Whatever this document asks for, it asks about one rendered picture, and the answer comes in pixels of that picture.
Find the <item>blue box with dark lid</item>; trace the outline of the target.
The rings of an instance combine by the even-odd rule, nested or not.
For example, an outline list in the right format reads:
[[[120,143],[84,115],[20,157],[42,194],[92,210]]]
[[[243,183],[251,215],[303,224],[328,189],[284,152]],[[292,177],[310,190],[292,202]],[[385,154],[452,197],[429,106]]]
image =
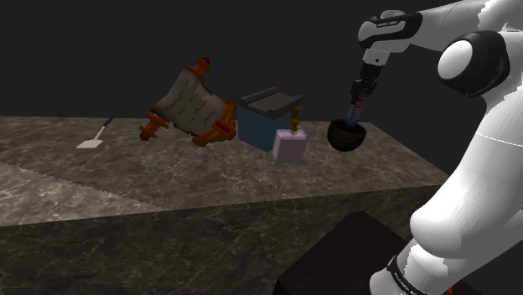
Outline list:
[[[277,130],[290,127],[291,110],[303,103],[303,95],[290,96],[276,87],[242,97],[237,107],[239,139],[270,152]]]

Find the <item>pink bottle with gold cap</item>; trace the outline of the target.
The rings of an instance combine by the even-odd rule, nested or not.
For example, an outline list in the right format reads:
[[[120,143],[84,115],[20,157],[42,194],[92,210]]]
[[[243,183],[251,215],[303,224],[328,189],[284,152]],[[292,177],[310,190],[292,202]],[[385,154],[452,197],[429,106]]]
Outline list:
[[[293,108],[290,113],[291,125],[288,129],[277,129],[272,149],[275,162],[290,163],[303,159],[308,145],[307,133],[298,127],[301,109]]]

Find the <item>parchment scroll with orange rollers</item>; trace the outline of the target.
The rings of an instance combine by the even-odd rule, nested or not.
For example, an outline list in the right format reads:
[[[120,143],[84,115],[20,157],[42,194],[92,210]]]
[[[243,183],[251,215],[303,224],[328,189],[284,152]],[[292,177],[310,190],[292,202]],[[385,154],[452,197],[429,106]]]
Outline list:
[[[235,138],[236,104],[219,98],[205,86],[204,73],[210,70],[210,59],[199,57],[194,62],[183,67],[168,94],[147,113],[149,123],[139,127],[141,140],[156,138],[156,131],[169,125],[189,134],[199,147]]]

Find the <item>dark brown bowl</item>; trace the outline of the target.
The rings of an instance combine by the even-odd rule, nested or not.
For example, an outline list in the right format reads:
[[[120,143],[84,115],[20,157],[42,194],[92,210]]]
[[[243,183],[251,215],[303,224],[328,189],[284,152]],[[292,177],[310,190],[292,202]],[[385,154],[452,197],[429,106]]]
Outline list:
[[[362,144],[366,134],[366,129],[359,123],[354,127],[347,127],[345,119],[335,119],[329,124],[327,139],[332,148],[341,152],[349,152]]]

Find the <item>dark robot stand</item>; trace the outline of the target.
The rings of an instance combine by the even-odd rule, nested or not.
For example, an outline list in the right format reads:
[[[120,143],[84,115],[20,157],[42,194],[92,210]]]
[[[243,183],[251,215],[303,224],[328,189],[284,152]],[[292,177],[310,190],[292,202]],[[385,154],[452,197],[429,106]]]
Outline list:
[[[277,279],[272,295],[371,295],[371,275],[406,244],[371,215],[353,212]]]

